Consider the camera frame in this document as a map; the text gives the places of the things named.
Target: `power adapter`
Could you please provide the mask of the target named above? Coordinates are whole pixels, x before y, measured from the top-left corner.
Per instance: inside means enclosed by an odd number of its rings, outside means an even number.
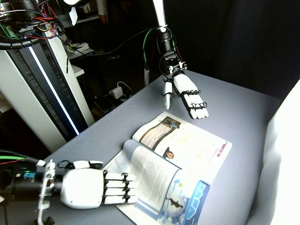
[[[116,87],[115,89],[112,89],[108,93],[110,96],[113,96],[115,99],[118,99],[121,96],[123,96],[123,90],[121,87]]]

